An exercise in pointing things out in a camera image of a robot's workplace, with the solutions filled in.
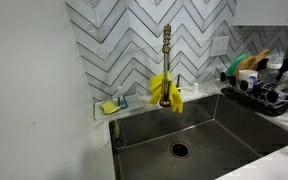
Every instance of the faucet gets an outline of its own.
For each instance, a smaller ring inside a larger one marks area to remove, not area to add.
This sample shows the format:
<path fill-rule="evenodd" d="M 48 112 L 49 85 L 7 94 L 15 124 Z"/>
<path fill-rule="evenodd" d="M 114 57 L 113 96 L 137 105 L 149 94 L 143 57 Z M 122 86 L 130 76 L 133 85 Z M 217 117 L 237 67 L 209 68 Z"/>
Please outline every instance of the faucet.
<path fill-rule="evenodd" d="M 163 30 L 163 49 L 164 53 L 164 79 L 162 80 L 162 97 L 160 105 L 162 107 L 169 107 L 171 101 L 169 99 L 170 81 L 168 80 L 168 71 L 170 70 L 170 39 L 171 39 L 171 25 L 166 24 Z"/>

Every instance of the sponge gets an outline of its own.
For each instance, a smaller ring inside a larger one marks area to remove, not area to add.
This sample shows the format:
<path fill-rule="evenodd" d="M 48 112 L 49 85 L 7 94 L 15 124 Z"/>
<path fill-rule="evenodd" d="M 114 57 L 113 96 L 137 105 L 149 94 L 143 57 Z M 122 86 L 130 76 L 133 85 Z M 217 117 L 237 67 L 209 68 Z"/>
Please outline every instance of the sponge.
<path fill-rule="evenodd" d="M 115 105 L 113 100 L 104 102 L 103 104 L 100 105 L 100 107 L 103 109 L 104 114 L 106 115 L 112 114 L 121 109 L 121 107 Z"/>

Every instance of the bottle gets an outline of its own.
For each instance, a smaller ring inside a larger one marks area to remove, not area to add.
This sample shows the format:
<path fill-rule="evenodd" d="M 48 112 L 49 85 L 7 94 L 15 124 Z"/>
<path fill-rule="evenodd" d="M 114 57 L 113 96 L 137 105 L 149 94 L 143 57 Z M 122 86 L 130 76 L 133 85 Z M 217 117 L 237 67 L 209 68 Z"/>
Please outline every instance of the bottle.
<path fill-rule="evenodd" d="M 127 102 L 125 100 L 125 97 L 124 97 L 124 92 L 123 92 L 123 87 L 122 86 L 117 86 L 117 102 L 118 102 L 118 106 L 121 107 L 121 109 L 124 109 L 124 108 L 127 108 Z"/>
<path fill-rule="evenodd" d="M 260 81 L 265 84 L 275 84 L 277 82 L 276 77 L 279 75 L 279 69 L 282 65 L 282 57 L 270 58 L 266 63 L 266 69 L 261 70 L 258 74 Z"/>

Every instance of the dish rack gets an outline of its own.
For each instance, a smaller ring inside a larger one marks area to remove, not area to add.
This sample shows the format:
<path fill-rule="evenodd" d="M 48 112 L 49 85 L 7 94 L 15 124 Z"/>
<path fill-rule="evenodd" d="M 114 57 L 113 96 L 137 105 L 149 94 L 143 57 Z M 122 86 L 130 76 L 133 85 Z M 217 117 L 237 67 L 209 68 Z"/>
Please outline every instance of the dish rack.
<path fill-rule="evenodd" d="M 224 88 L 222 93 L 233 101 L 251 108 L 267 116 L 279 116 L 288 112 L 288 90 L 276 92 L 276 84 L 265 84 L 262 82 L 252 85 L 239 81 L 234 76 L 223 78 L 221 81 Z"/>

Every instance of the sink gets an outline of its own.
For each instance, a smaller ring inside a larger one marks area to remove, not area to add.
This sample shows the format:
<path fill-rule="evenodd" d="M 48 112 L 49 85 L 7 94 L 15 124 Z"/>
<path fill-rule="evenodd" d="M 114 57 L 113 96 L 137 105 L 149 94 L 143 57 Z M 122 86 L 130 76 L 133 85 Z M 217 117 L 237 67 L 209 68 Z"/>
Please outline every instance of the sink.
<path fill-rule="evenodd" d="M 288 131 L 213 95 L 109 123 L 116 179 L 215 179 L 288 145 Z"/>

